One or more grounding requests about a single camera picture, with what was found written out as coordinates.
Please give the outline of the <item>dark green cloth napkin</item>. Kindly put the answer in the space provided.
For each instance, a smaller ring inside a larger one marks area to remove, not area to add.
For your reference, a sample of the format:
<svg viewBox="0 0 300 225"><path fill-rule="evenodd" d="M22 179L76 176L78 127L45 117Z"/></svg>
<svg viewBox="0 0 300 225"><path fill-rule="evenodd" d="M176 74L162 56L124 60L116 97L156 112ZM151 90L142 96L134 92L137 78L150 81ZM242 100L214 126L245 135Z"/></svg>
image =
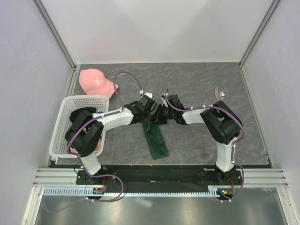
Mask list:
<svg viewBox="0 0 300 225"><path fill-rule="evenodd" d="M156 160L168 157L169 152L159 125L155 123L144 123L142 127L152 158Z"/></svg>

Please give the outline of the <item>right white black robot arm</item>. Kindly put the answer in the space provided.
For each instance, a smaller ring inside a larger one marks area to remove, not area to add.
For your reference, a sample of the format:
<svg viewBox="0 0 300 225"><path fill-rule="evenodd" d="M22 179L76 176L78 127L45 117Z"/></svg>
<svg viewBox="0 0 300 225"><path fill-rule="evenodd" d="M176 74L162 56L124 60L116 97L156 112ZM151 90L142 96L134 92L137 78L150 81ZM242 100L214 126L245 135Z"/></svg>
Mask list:
<svg viewBox="0 0 300 225"><path fill-rule="evenodd" d="M180 125L205 124L217 142L215 180L226 184L233 176L235 147L242 128L241 120L221 100L209 106L185 108L177 95L162 96L163 104L157 110L162 123L175 120Z"/></svg>

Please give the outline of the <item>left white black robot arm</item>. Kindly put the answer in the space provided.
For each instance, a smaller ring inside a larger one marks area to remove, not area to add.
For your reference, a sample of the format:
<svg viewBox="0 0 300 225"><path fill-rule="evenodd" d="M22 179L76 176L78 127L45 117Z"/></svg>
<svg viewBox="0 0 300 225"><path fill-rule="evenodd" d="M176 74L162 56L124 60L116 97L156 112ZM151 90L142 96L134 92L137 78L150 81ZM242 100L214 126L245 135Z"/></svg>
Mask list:
<svg viewBox="0 0 300 225"><path fill-rule="evenodd" d="M145 93L139 101L132 102L118 110L96 113L89 108L75 110L72 125L65 134L67 149L75 149L75 154L87 173L87 180L99 184L103 179L101 164L95 149L107 130L136 123L146 123L150 120L153 105L151 93Z"/></svg>

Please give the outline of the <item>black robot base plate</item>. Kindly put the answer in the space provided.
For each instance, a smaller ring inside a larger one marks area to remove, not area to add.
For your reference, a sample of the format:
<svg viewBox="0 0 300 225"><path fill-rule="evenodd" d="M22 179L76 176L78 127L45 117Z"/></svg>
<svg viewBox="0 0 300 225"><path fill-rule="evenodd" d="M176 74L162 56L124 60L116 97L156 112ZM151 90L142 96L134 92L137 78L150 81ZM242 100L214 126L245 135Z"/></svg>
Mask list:
<svg viewBox="0 0 300 225"><path fill-rule="evenodd" d="M236 167L222 172L215 165L105 165L96 175L108 174L118 176L125 185L177 182L237 186L243 181L242 173Z"/></svg>

